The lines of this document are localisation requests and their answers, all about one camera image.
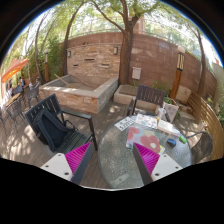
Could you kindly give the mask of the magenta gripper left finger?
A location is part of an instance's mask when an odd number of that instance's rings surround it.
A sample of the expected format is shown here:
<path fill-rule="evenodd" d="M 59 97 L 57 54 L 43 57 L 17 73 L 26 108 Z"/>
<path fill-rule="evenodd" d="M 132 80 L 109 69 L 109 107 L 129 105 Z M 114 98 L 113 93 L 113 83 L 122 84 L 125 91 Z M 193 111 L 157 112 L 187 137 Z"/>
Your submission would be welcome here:
<path fill-rule="evenodd" d="M 91 143 L 86 143 L 67 154 L 57 153 L 41 168 L 65 180 L 80 184 L 92 156 Z"/>

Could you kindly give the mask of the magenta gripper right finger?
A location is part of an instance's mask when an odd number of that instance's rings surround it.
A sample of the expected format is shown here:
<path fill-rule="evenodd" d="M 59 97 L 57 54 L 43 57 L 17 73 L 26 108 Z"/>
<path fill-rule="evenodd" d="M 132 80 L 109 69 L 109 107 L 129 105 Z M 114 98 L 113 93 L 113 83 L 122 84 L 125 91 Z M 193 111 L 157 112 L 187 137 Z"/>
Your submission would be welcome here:
<path fill-rule="evenodd" d="M 168 154 L 159 155 L 137 143 L 133 144 L 133 154 L 144 185 L 182 169 Z"/>

